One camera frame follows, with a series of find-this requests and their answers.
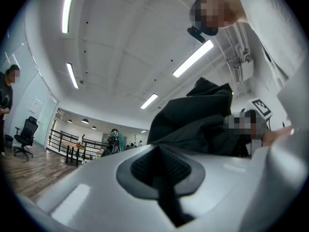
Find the table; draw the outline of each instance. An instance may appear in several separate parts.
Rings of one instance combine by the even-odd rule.
[[[102,157],[104,150],[99,150],[96,152],[96,159],[98,159],[98,157],[100,156],[100,158]]]
[[[77,148],[76,166],[78,166],[79,150],[80,150],[80,149],[85,150],[85,148],[84,148],[84,147],[77,147],[77,146],[76,146],[76,143],[72,143],[72,142],[62,141],[61,143],[68,146],[68,147],[67,147],[67,155],[66,155],[66,163],[68,163],[69,149],[70,149],[70,147],[72,147],[72,151],[71,151],[71,162],[73,162],[73,151],[74,151],[74,148]]]

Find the wooden floor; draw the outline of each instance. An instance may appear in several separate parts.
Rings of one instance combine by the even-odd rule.
[[[32,201],[36,201],[51,185],[65,177],[77,167],[65,163],[65,157],[41,147],[30,148],[33,158],[29,161],[23,153],[13,156],[12,149],[5,149],[1,158],[13,190]]]

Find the black railing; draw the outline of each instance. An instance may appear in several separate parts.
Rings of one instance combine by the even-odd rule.
[[[66,133],[64,131],[58,132],[56,130],[51,129],[48,137],[48,145],[52,147],[51,150],[58,150],[58,152],[62,151],[64,153],[67,152],[67,146],[62,146],[61,142],[67,141],[72,143],[77,143],[78,137],[71,135],[69,133]],[[78,156],[76,155],[76,158],[78,159],[81,157],[83,160],[93,160],[93,157],[96,155],[96,152],[101,150],[102,148],[105,148],[107,144],[102,144],[101,142],[96,142],[89,139],[83,139],[82,146],[85,147],[85,150],[83,153],[80,153]]]

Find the white ceiling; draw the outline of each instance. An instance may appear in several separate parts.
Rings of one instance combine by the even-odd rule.
[[[216,37],[203,35],[214,48],[179,78],[172,75],[200,47],[186,31],[191,26],[189,7],[195,0],[73,0],[68,34],[61,32],[63,1],[41,1],[42,39],[68,96],[80,92],[81,102],[87,96],[87,104],[89,99],[103,99],[93,95],[98,92],[109,95],[111,104],[113,99],[123,99],[131,117],[151,122],[158,107],[186,95],[201,76],[218,85],[230,83],[236,94],[243,91],[234,84],[226,61],[239,47],[233,27]],[[73,65],[78,91],[67,62]],[[153,93],[158,98],[140,116],[141,105]]]
[[[65,111],[63,109],[59,109],[58,112],[56,113],[56,117],[60,120],[62,120],[65,123],[68,123],[67,121],[69,119],[72,120],[72,124],[73,125],[77,125],[77,126],[81,126],[81,127],[85,127],[85,128],[91,128],[93,126],[95,126],[97,128],[98,131],[102,131],[102,132],[110,132],[112,129],[118,129],[119,131],[121,131],[122,133],[125,134],[140,134],[142,131],[144,131],[144,129],[139,129],[139,128],[132,128],[132,127],[128,127],[128,126],[123,126],[123,125],[117,125],[117,124],[113,124],[113,123],[108,123],[105,121],[100,121],[94,118],[90,118],[90,117],[85,117],[82,115],[78,115],[69,111]],[[86,118],[89,121],[89,124],[85,124],[82,122],[82,120]]]

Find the black jacket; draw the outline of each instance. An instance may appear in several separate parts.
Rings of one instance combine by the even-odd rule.
[[[224,130],[231,114],[232,89],[200,78],[187,97],[171,100],[152,121],[147,144],[231,155],[238,137]]]

